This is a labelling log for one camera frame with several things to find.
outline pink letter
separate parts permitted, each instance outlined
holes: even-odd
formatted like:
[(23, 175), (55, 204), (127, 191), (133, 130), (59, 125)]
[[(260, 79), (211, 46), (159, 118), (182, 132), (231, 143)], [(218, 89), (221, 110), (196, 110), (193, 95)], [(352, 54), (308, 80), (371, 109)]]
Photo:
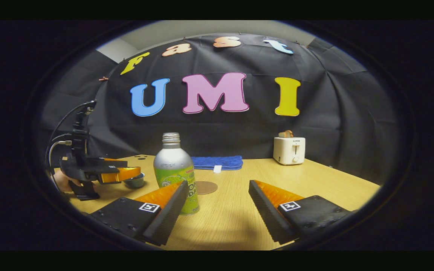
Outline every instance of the pink letter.
[(225, 95), (224, 104), (220, 107), (227, 112), (243, 112), (249, 109), (244, 100), (242, 82), (246, 75), (240, 72), (224, 74), (216, 87), (202, 74), (186, 76), (182, 79), (187, 83), (187, 105), (183, 108), (186, 114), (195, 114), (203, 111), (199, 104), (199, 96), (210, 111), (214, 111), (220, 98)]

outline wooden table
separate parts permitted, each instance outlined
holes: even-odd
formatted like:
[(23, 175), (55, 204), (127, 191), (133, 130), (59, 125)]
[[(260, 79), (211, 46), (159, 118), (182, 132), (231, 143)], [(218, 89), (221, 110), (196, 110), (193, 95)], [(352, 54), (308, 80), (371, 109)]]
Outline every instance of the wooden table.
[[(140, 166), (145, 186), (130, 189), (124, 183), (100, 185), (100, 199), (80, 201), (71, 195), (71, 203), (80, 211), (93, 213), (119, 197), (135, 199), (158, 189), (153, 160), (155, 156), (122, 158), (128, 166)], [(281, 165), (272, 158), (244, 159), (240, 170), (195, 170), (196, 181), (218, 185), (217, 191), (199, 195), (200, 211), (179, 216), (165, 250), (271, 250), (282, 247), (274, 242), (250, 195), (249, 181), (260, 180), (303, 197), (319, 195), (353, 211), (362, 207), (380, 188), (367, 180), (305, 160), (301, 165)]]

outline white toaster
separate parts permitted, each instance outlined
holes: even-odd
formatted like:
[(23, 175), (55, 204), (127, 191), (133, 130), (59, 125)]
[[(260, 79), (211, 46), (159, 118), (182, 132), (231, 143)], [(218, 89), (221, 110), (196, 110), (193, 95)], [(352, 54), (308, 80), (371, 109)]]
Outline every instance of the white toaster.
[(302, 164), (305, 152), (303, 137), (274, 137), (274, 159), (281, 164)]

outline yellow letter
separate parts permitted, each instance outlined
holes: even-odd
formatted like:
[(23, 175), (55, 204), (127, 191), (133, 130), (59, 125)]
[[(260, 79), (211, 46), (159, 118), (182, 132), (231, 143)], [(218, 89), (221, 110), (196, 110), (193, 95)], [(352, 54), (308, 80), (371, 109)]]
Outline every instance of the yellow letter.
[(131, 60), (129, 60), (127, 67), (122, 71), (122, 73), (120, 75), (131, 71), (133, 69), (133, 67), (136, 64), (140, 63), (140, 61), (142, 61), (143, 57), (147, 56), (147, 55), (150, 55), (150, 53), (146, 52), (146, 53), (144, 53), (142, 55), (136, 56), (136, 57), (132, 58)]
[(241, 45), (237, 37), (220, 37), (216, 38), (214, 41), (214, 47), (236, 47)]
[(281, 86), (281, 100), (279, 107), (276, 108), (275, 113), (282, 116), (297, 116), (299, 115), (298, 103), (298, 87), (301, 83), (296, 79), (287, 77), (277, 77), (276, 83)]
[(167, 51), (162, 53), (162, 56), (174, 55), (176, 53), (185, 53), (185, 52), (188, 52), (190, 50), (192, 50), (192, 48), (190, 48), (190, 43), (182, 43), (182, 44), (178, 44), (178, 45), (167, 48)]

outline blue towel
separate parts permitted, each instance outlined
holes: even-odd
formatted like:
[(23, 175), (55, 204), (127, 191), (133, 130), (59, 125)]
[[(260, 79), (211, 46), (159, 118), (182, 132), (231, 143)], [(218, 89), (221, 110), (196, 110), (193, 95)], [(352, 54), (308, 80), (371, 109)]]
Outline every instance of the blue towel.
[(242, 168), (242, 156), (228, 157), (192, 157), (195, 169), (214, 169), (222, 165), (222, 170), (238, 170)]

